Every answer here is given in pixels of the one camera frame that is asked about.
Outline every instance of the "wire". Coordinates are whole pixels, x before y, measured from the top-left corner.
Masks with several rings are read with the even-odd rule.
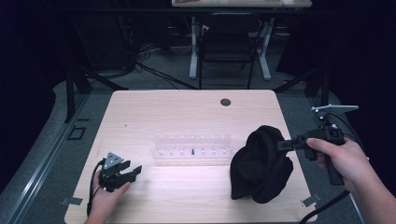
[[[344,190],[341,194],[339,194],[338,196],[336,196],[334,199],[332,199],[331,201],[329,201],[328,203],[325,203],[323,206],[321,206],[320,208],[318,208],[315,211],[312,211],[311,213],[309,213],[308,215],[306,215],[301,221],[300,224],[304,224],[306,223],[307,220],[309,220],[309,218],[313,217],[314,215],[323,212],[324,210],[328,209],[329,207],[335,205],[336,203],[340,202],[341,200],[343,200],[347,195],[349,194],[349,191]]]
[[[186,20],[185,17],[183,17],[183,20],[184,20],[184,22],[186,23],[187,28],[189,29],[190,34],[191,34],[191,28],[190,28],[190,26],[189,26],[189,23],[187,22],[187,20]],[[173,47],[173,46],[171,46],[171,50],[172,50],[174,53],[180,54],[180,55],[181,55],[181,54],[185,54],[185,53],[189,52],[190,49],[192,48],[192,44],[190,44],[189,48],[188,48],[187,50],[183,51],[183,52],[177,52],[177,51],[175,50],[176,48],[182,48],[182,47]]]
[[[180,81],[180,80],[178,80],[178,79],[176,79],[176,78],[174,78],[174,77],[172,77],[170,75],[167,75],[167,74],[165,74],[163,72],[160,72],[160,71],[157,71],[157,70],[155,70],[153,68],[147,67],[147,66],[145,66],[142,63],[136,63],[136,64],[139,65],[142,69],[150,72],[152,75],[163,78],[166,82],[171,84],[177,90],[178,90],[178,88],[173,83],[171,83],[170,81],[176,82],[178,84],[181,84],[181,85],[186,86],[186,87],[188,87],[190,89],[193,89],[193,90],[198,90],[198,88],[196,88],[196,87],[194,87],[194,86],[192,86],[192,85],[190,85],[190,84],[188,84],[186,82]]]
[[[99,188],[95,191],[95,193],[92,194],[93,180],[95,179],[96,170],[98,169],[98,167],[99,167],[100,165],[105,164],[105,161],[106,161],[106,159],[102,159],[101,161],[99,161],[99,162],[96,164],[96,166],[95,166],[95,168],[93,169],[93,172],[92,172],[91,184],[90,184],[90,198],[89,198],[88,204],[87,204],[87,217],[90,215],[90,212],[91,212],[93,196],[96,194],[96,192],[99,190],[99,188],[102,187],[102,186],[99,186]]]

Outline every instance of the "right hand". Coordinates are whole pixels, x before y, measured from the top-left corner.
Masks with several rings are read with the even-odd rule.
[[[122,195],[131,186],[130,182],[126,182],[119,189],[113,192],[105,191],[99,185],[100,171],[96,172],[92,192],[96,192],[92,198],[92,209],[90,216],[87,218],[85,224],[88,223],[106,223],[107,219],[111,216],[114,209],[116,209],[117,202],[120,200]]]
[[[361,147],[348,138],[345,138],[345,141],[343,145],[337,146],[321,139],[308,138],[306,143],[313,149],[329,155],[335,169],[344,178],[345,188],[354,191],[356,184],[375,172]]]

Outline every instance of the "black circular hole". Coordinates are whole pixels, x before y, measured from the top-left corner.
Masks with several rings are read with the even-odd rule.
[[[229,99],[222,99],[220,100],[220,103],[224,106],[229,106],[231,104],[231,100]]]

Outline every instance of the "small black object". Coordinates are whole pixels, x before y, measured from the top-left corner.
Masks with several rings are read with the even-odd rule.
[[[276,143],[283,140],[280,130],[270,126],[250,134],[231,162],[233,200],[251,195],[256,203],[268,203],[285,188],[293,164],[287,151],[276,150]]]
[[[113,192],[114,189],[119,189],[126,182],[135,182],[136,176],[142,172],[142,166],[134,168],[127,174],[120,173],[130,165],[130,161],[123,162],[121,157],[109,152],[99,176],[99,185],[106,188],[107,191]]]
[[[292,151],[294,149],[303,149],[305,157],[311,161],[318,159],[317,151],[306,144],[308,138],[318,138],[337,146],[345,143],[344,134],[341,129],[332,126],[324,126],[320,129],[311,130],[301,135],[297,135],[295,139],[279,141],[277,143],[277,150],[279,151]],[[343,185],[343,177],[335,170],[332,160],[328,155],[325,155],[327,172],[329,174],[330,183],[332,185]]]

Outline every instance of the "white table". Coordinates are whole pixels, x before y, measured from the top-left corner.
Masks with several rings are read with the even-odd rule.
[[[188,1],[184,3],[177,3],[176,0],[172,0],[173,7],[267,7],[267,8],[303,8],[311,7],[312,2],[310,0],[198,0]],[[265,23],[262,35],[264,40],[262,42],[262,48],[259,49],[259,60],[262,68],[262,75],[264,80],[271,80],[271,74],[268,69],[268,63],[265,59],[265,53],[268,49],[268,43],[271,38],[271,33],[274,27],[274,19],[271,19]],[[190,78],[196,79],[198,55],[197,55],[197,26],[195,18],[191,20],[191,65],[190,65]]]
[[[224,106],[221,99],[229,99]],[[109,222],[114,223],[249,223],[297,222],[314,210],[300,200],[310,196],[294,151],[293,172],[280,195],[266,204],[247,197],[231,199],[230,162],[225,158],[156,159],[155,136],[197,134],[231,136],[233,153],[261,125],[277,127],[290,139],[273,91],[116,91],[74,193],[66,223],[86,219],[90,178],[109,151],[131,160],[129,172],[142,173],[123,196]]]

